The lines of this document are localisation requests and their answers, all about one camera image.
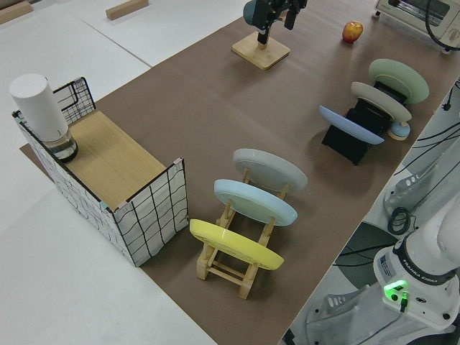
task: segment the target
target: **cable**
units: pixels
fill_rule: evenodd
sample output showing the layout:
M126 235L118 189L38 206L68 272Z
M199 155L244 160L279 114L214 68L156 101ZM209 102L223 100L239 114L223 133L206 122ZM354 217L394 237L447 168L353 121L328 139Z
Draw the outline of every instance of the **cable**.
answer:
M411 213L414 212L414 210L426 199L428 195L434 190L434 188L438 187L439 183L443 182L444 179L452 173L452 171L460 164L460 161L458 161L444 176L441 178L417 203L416 205L412 208Z
M351 248L350 246L345 246L345 247L348 248L348 249L350 249L352 252L354 252L354 249ZM363 254L360 254L360 253L354 253L354 254L356 254L356 255L358 255L358 256L360 256L360 257L363 257L363 258L365 258L365 259L370 259L370 260L373 260L373 259L374 259L373 257L367 257L366 255L363 255Z
M367 252L368 250L373 250L373 249L381 249L381 248L385 248L385 247L392 247L394 245L395 245L394 243L381 244L379 246L367 247L367 248L363 248L363 249L354 250L352 252L341 253L339 256L340 257L345 257L346 255L352 255L352 254L357 254L357 253L361 253L361 252Z
M441 142L444 142L446 141L447 139L449 139L450 137L452 137L455 133L457 132L460 132L460 129L457 129L455 132L453 133L450 133L450 135L448 135L445 139L443 139ZM405 171L407 169L408 166L410 166L412 163L414 163L417 159L419 159L420 157L422 157L425 153L428 153L430 152L432 149L434 149L436 146L438 146L441 142L439 142L438 144L435 144L433 145L433 147L430 147L429 149L427 149L425 152L423 153L420 153L416 158L414 158L413 160L411 160L403 169L401 169L400 171L398 172L395 172L395 174L393 176L396 176L400 173L402 173L403 171Z
M454 90L454 87L451 87L451 90L448 92L448 98L447 102L443 104L442 108L444 111L449 111L451 108L451 98L452 98L452 91Z
M430 35L431 39L434 42L436 42L438 45L442 46L442 48L444 48L446 51L460 50L459 47L452 47L450 45L446 45L446 44L442 43L440 40L438 40L436 38L436 36L431 31L431 27L430 27L430 4L431 4L431 0L428 0L428 2L426 3L426 12L425 12L425 28L426 28L426 32Z
M393 321L390 321L389 323L387 323L385 326L383 326L381 329L379 329L378 331L376 331L374 334L372 334L371 336L368 336L365 340L361 341L360 343L358 343L357 345L361 345L361 344L364 344L366 341L368 341L369 339L373 338L374 336L376 336L379 332L383 331L384 329L386 329L387 327L390 327L392 324L394 324L396 321L398 321L401 317L403 313L399 313L399 315L397 316L397 318Z
M434 142L432 144L427 144L427 145L423 145L423 146L413 146L412 148L413 149L423 149L424 147L430 147L430 146L433 146L433 145L436 145L436 144L442 144L443 142L446 142L448 140L452 140L452 139L457 139L458 137L460 137L460 135L455 135L451 138L448 138L448 139L442 139L440 142Z
M359 266L370 265L373 262L374 260L369 261L369 262L363 262L362 264L332 264L332 265L337 266L337 267L359 267Z
M397 207L393 210L388 221L387 230L393 235L405 234L410 226L411 212L406 207Z
M458 126L459 124L460 124L460 122L457 122L456 124L453 124L452 126L446 128L446 129L444 129L442 132L436 133L436 134L431 135L431 136L429 136L429 137L417 139L416 141L417 141L417 142L422 142L423 140L432 139L432 138L434 138L434 137L437 137L437 136L439 136L439 135L441 135L441 134L446 133L448 130L453 129L455 126Z

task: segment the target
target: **apple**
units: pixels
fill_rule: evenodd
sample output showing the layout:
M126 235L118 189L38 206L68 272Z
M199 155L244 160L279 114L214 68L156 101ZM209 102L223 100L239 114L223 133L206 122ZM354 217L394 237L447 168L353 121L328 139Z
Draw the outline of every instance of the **apple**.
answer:
M362 24L352 20L345 24L344 31L342 32L342 38L345 42L353 43L359 38L359 36L361 36L362 30Z

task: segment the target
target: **mint green plate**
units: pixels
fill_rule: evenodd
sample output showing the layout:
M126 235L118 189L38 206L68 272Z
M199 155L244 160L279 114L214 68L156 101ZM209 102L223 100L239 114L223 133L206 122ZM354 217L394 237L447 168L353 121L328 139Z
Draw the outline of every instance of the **mint green plate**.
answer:
M390 59L372 61L369 77L375 83L379 81L407 97L407 104L416 104L425 100L430 89L425 79L411 67Z

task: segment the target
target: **brown table mat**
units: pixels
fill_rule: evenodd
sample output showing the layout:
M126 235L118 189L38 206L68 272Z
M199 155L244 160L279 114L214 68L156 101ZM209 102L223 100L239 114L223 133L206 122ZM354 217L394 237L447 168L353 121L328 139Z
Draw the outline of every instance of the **brown table mat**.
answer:
M285 263L274 272L260 270L248 300L220 277L195 277L201 242L187 229L142 266L219 344L278 342L460 75L460 54L440 53L428 37L388 17L371 18L374 5L310 0L293 31L279 23L272 28L271 37L291 53L266 71L231 51L254 31L239 19L97 102L159 161L185 158L191 218L220 216L224 205L213 182L240 178L232 163L236 149L271 152L307 174L306 190L286 198L298 220L275 228L268 244ZM341 41L349 20L364 25L353 45ZM431 94L409 107L408 140L385 137L354 166L321 144L328 124L318 105L345 114L357 101L351 82L370 83L368 67L378 58L416 69ZM232 229L258 239L262 227L236 217Z

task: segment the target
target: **wooden base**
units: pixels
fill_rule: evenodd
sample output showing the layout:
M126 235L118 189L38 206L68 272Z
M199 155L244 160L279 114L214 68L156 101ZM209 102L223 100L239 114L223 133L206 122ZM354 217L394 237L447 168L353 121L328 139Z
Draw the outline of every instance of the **wooden base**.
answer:
M19 2L0 11L0 24L9 22L26 13L32 12L32 6L28 1Z
M118 19L126 16L129 13L137 11L149 5L149 0L129 0L118 6L111 7L106 10L106 16L110 20Z
M260 45L257 41L258 34L258 32L250 34L238 43L235 43L231 47L231 50L263 70L269 69L290 53L288 47L271 37L268 38L265 46Z
M249 170L244 169L242 182L250 183L248 179ZM290 186L285 185L283 190L278 193L277 197L284 200L289 191ZM229 201L222 213L221 217L216 220L216 225L228 229L235 215L235 211L231 209L231 201ZM275 218L271 218L268 224L265 224L258 243L267 247L270 236L272 235L273 227L275 226ZM256 277L259 267L256 264L249 264L245 273L236 271L220 262L216 261L216 255L219 251L207 243L203 244L203 251L196 262L196 276L202 280L206 280L208 273L211 272L219 277L222 277L234 284L239 285L238 296L247 299L251 291L252 284Z
M78 154L65 165L113 211L166 167L100 111L70 126Z

